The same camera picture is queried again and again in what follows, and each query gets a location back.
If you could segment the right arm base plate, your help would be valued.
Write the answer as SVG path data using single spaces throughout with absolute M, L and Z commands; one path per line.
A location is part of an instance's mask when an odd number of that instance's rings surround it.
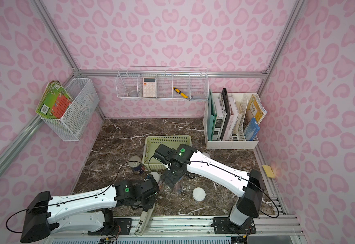
M 244 224 L 235 225 L 228 217 L 214 217 L 211 224 L 215 234 L 256 234 L 256 226 L 252 217 L 248 217 Z

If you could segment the yellow orange lidded can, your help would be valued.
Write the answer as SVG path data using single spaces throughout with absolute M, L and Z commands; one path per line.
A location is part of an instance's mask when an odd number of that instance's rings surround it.
M 183 192 L 183 179 L 182 177 L 175 183 L 173 187 L 173 192 L 176 194 L 181 194 Z

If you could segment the red white lidded can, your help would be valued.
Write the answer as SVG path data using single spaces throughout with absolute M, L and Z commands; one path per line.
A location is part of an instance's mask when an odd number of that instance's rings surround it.
M 157 182 L 159 188 L 162 188 L 162 180 L 160 178 L 160 175 L 157 172 L 151 172 L 150 175 Z

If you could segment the dark blue metal can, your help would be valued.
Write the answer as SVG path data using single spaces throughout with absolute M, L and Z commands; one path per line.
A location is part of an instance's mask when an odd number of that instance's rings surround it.
M 132 156 L 128 163 L 129 167 L 135 175 L 141 175 L 145 172 L 145 166 L 139 156 Z

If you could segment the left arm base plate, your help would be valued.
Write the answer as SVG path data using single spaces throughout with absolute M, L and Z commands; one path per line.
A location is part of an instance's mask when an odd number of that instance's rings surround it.
M 113 224 L 106 224 L 98 231 L 88 231 L 89 236 L 121 236 L 129 235 L 132 226 L 132 218 L 114 219 Z

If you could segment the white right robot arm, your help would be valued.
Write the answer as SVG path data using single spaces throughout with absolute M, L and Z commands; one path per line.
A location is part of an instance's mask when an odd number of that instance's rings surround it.
M 226 223 L 229 226 L 252 227 L 253 223 L 250 221 L 258 218 L 262 212 L 262 199 L 267 194 L 259 171 L 246 172 L 228 167 L 186 144 L 181 144 L 177 149 L 161 144 L 155 150 L 154 158 L 167 166 L 161 179 L 170 189 L 173 189 L 184 175 L 193 173 L 234 193 L 238 200 L 228 216 Z

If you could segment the white lid yellow can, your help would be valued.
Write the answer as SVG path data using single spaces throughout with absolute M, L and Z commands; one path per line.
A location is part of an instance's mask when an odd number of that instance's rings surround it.
M 203 188 L 195 188 L 192 192 L 192 197 L 196 204 L 203 202 L 206 198 L 206 192 Z

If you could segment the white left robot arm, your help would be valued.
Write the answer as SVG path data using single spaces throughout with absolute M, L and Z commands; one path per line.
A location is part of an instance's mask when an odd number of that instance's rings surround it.
M 120 206 L 140 208 L 151 213 L 160 188 L 149 178 L 143 182 L 124 180 L 108 187 L 86 193 L 51 196 L 39 193 L 24 209 L 25 219 L 20 241 L 33 243 L 52 233 L 85 231 L 90 236 L 128 235 L 132 220 L 114 219 L 113 209 Z

